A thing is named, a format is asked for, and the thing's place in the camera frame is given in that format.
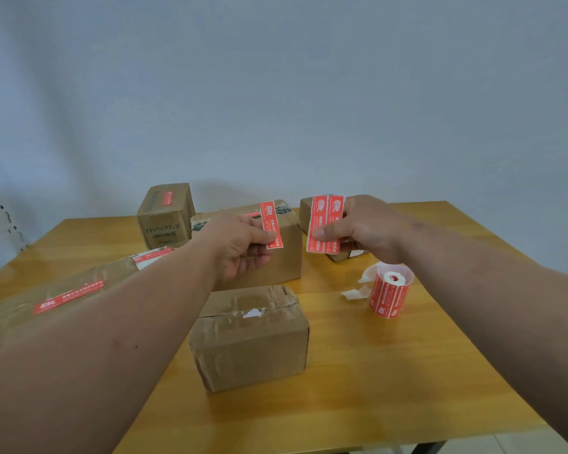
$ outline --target table leg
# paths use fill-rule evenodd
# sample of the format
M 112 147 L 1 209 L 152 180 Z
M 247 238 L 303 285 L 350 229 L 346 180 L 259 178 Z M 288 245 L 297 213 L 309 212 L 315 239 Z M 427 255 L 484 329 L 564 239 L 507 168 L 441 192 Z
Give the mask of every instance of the table leg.
M 434 441 L 433 443 L 417 444 L 412 450 L 412 454 L 437 454 L 446 441 Z

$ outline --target brown cardboard box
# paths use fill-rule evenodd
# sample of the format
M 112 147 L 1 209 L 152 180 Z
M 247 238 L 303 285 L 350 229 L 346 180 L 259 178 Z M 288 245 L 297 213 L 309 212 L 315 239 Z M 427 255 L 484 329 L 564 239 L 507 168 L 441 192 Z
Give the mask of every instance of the brown cardboard box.
M 301 199 L 301 204 L 299 205 L 299 221 L 301 224 L 301 229 L 305 234 L 308 233 L 310 229 L 310 219 L 311 219 L 311 201 L 313 200 L 312 197 L 305 197 Z M 366 253 L 362 250 L 355 250 L 351 252 L 340 252 L 338 255 L 329 255 L 326 254 L 330 259 L 335 262 L 344 261 L 348 258 L 353 258 L 359 255 Z
M 75 309 L 169 251 L 160 249 L 118 259 L 0 301 L 0 346 Z
M 191 239 L 189 219 L 195 214 L 189 183 L 152 186 L 137 211 L 147 248 L 187 243 Z
M 301 277 L 303 233 L 299 226 L 299 219 L 283 200 L 274 201 L 274 205 L 284 247 L 273 250 L 269 264 L 256 271 L 246 272 L 236 277 L 232 282 L 218 284 L 215 287 L 215 291 L 275 285 Z M 259 212 L 260 210 L 259 204 L 253 204 L 218 212 L 198 213 L 191 219 L 192 234 L 202 229 L 211 217 L 219 213 L 243 215 Z
M 213 292 L 189 333 L 207 392 L 302 373 L 310 325 L 293 291 L 278 285 Z

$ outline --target wooden table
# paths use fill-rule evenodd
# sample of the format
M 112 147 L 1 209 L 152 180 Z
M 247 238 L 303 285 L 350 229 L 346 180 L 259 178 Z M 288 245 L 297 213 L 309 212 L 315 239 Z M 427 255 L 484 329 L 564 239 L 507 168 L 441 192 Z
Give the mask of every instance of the wooden table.
M 395 207 L 517 252 L 447 202 Z M 135 217 L 64 220 L 0 269 L 0 299 L 143 250 Z M 311 326 L 305 372 L 207 396 L 185 343 L 116 452 L 337 452 L 544 425 L 419 281 L 397 320 L 340 295 L 375 262 L 304 254 L 287 285 Z

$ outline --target person's right arm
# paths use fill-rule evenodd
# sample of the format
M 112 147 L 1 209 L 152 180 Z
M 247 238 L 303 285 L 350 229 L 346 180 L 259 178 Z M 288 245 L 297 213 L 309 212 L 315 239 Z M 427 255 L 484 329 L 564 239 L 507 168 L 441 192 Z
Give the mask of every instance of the person's right arm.
M 371 196 L 314 231 L 408 265 L 501 376 L 568 442 L 568 275 L 415 220 Z

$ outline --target floor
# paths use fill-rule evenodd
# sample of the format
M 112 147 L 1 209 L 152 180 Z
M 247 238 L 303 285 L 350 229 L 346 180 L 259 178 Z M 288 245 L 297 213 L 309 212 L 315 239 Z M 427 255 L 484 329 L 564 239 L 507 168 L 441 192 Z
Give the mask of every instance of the floor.
M 359 451 L 357 454 L 410 454 L 413 445 Z M 568 454 L 568 443 L 550 428 L 518 434 L 477 436 L 448 441 L 439 454 Z

